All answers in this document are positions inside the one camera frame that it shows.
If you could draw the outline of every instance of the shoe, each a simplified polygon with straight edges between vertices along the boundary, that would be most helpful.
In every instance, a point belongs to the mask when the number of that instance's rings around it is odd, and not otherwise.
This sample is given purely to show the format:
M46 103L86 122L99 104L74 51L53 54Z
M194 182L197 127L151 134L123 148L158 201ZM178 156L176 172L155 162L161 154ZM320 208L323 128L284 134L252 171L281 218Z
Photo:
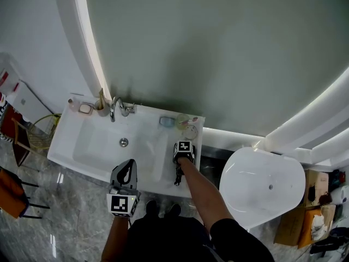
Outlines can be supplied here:
M165 217L178 217L182 211L182 208L178 204L174 204Z
M150 200L146 206L147 216L157 217L159 214L158 203L155 200Z

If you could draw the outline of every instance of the gray marble floor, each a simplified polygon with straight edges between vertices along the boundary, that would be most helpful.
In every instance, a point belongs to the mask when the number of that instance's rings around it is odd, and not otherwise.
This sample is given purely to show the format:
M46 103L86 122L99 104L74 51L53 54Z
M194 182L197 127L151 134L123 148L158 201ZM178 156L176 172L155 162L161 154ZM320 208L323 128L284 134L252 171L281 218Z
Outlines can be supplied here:
M212 166L212 161L202 166ZM23 181L40 187L25 187L34 204L50 210L32 208L27 215L43 219L13 219L0 213L0 250L9 261L100 261L113 216L106 208L108 184L64 168L46 158L30 154L18 168L11 144L0 140L0 166L16 173ZM63 182L57 183L63 174ZM200 219L190 199L143 193L132 221L145 214L145 204L157 199L162 216L172 203L182 206L183 216ZM251 229L271 251L275 261L304 262L309 250L273 243L279 218Z

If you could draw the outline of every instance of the faucet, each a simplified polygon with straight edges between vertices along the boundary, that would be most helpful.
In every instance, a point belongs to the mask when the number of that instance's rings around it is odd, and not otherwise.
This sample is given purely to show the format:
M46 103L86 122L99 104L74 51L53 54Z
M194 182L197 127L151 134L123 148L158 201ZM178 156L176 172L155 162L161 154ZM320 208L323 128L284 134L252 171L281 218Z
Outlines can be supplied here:
M127 107L127 106L125 106L124 102L122 102L121 97L119 97L117 99L116 99L116 97L114 97L113 102L111 103L111 106L110 106L110 120L111 120L111 122L115 121L115 106L116 106L117 102L119 102L119 109L120 109L122 116L127 117L129 114L135 113L134 106Z

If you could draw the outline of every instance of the sink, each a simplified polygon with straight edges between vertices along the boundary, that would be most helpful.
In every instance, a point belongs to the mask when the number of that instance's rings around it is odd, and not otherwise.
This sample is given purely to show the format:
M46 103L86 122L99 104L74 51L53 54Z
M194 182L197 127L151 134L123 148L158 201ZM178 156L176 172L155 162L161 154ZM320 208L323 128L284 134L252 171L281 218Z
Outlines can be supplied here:
M305 174L293 158L244 147L225 164L219 191L235 220L249 229L298 206Z
M96 99L77 97L81 102L94 103ZM112 170L120 163L135 159L137 189L179 197L191 197L185 177L175 186L173 146L184 139L177 128L159 124L161 116L176 118L179 113L136 106L136 113L123 117L116 108L115 122L100 117L96 112L86 116L72 112L67 105L53 137L48 159L82 174L109 182ZM201 154L204 118L198 117L197 137L192 141L196 154ZM200 167L200 158L196 159Z

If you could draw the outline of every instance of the chair leg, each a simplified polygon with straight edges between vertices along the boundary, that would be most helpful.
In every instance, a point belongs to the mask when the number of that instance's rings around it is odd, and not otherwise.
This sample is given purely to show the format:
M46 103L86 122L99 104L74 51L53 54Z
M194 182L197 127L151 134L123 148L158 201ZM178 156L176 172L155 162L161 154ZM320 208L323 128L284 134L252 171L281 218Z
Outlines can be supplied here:
M27 186L39 187L39 186L38 186L38 185L36 185L36 184L31 184L31 183L24 182L24 181L22 181L22 184L25 184L25 185L27 185Z
M39 216L22 216L22 217L42 219L42 217L39 217Z
M40 206L40 205L36 205L36 204L31 204L29 203L29 206L32 206L32 207L41 207L42 209L49 209L50 207L47 207L47 206Z

